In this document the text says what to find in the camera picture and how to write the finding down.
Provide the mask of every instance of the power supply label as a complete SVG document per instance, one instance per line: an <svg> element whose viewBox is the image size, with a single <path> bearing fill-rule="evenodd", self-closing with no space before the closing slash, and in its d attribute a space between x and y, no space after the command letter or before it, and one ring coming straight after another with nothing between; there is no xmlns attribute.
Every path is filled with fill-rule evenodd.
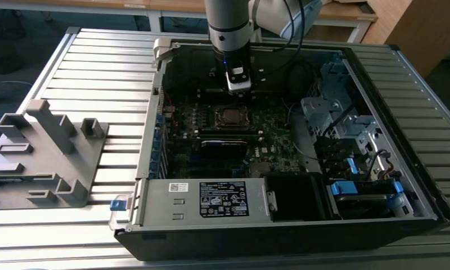
<svg viewBox="0 0 450 270"><path fill-rule="evenodd" d="M245 182L201 182L200 215L204 218L248 216Z"/></svg>

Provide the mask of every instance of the metal workbench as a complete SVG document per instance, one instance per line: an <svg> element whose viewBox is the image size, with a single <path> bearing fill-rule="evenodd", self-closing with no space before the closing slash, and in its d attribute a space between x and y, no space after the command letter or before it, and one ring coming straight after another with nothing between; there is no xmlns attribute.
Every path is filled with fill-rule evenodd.
<svg viewBox="0 0 450 270"><path fill-rule="evenodd" d="M186 34L168 36L206 38ZM409 237L374 251L153 263L133 258L108 227L109 201L133 190L156 38L146 32L93 29L71 29L63 38L19 112L29 99L48 99L51 110L67 114L73 122L93 117L109 123L108 140L84 208L0 211L0 269L230 269L317 263L321 265L310 265L308 269L450 267L450 228L430 236ZM346 46L354 50L450 202L450 112L401 52L380 45L308 44ZM125 222L128 213L120 212L117 219Z"/></svg>

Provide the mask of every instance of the sticker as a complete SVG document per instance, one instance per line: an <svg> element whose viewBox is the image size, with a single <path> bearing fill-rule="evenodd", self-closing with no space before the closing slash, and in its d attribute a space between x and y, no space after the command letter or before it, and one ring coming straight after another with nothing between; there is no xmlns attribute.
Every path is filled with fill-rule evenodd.
<svg viewBox="0 0 450 270"><path fill-rule="evenodd" d="M200 215L204 218L248 216L245 182L201 182Z"/></svg>
<svg viewBox="0 0 450 270"><path fill-rule="evenodd" d="M170 183L168 192L188 192L188 183Z"/></svg>
<svg viewBox="0 0 450 270"><path fill-rule="evenodd" d="M137 8L145 8L142 4L124 4L125 7L137 7Z"/></svg>

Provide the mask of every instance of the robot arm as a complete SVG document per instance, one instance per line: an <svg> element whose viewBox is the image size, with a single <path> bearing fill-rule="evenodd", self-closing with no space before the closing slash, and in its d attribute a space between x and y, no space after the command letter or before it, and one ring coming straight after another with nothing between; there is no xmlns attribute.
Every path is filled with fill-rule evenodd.
<svg viewBox="0 0 450 270"><path fill-rule="evenodd" d="M292 39L302 24L298 1L304 3L306 33L318 16L321 0L205 0L217 73L224 74L230 93L252 87L249 43L253 22L280 37Z"/></svg>
<svg viewBox="0 0 450 270"><path fill-rule="evenodd" d="M238 93L252 87L248 45L253 25L248 0L205 0L205 11L217 72L225 74L230 93Z"/></svg>

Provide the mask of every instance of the wooden table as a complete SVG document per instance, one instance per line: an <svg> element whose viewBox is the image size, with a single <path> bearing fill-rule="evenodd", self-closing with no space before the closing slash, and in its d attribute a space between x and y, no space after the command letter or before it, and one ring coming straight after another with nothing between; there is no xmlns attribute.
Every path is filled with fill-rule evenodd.
<svg viewBox="0 0 450 270"><path fill-rule="evenodd" d="M0 0L0 8L148 16L150 30L162 32L162 17L205 18L204 0ZM376 14L361 11L356 4L329 3L314 24L352 28L348 42L361 42Z"/></svg>

